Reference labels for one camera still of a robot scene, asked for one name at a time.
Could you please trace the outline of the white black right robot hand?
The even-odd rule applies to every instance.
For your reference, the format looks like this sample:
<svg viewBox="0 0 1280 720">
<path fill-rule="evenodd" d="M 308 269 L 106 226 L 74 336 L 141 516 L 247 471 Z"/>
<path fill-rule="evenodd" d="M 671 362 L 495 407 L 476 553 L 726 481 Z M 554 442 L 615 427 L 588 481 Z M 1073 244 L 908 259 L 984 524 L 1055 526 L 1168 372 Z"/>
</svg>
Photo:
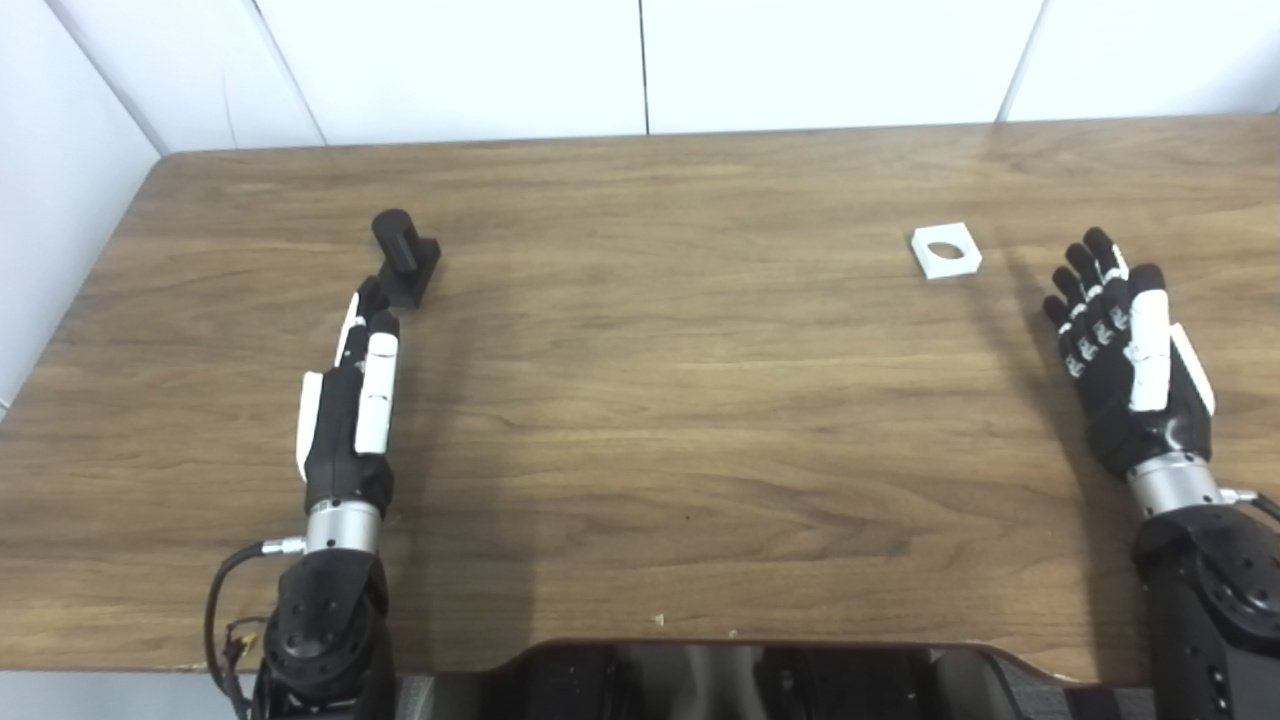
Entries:
<svg viewBox="0 0 1280 720">
<path fill-rule="evenodd" d="M 1162 269 L 1128 264 L 1098 227 L 1065 251 L 1042 309 L 1093 456 L 1116 478 L 1165 455 L 1207 461 L 1216 397 Z"/>
</svg>

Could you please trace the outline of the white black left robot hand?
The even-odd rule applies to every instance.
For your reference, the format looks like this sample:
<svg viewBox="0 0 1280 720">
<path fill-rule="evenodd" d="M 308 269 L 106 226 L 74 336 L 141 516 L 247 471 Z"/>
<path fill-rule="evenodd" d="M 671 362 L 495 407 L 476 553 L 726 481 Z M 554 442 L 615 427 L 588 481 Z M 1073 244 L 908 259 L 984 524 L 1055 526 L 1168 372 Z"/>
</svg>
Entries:
<svg viewBox="0 0 1280 720">
<path fill-rule="evenodd" d="M 369 275 L 351 296 L 332 366 L 303 374 L 294 455 L 306 512 L 366 503 L 387 515 L 399 350 L 399 319 L 381 282 Z"/>
</svg>

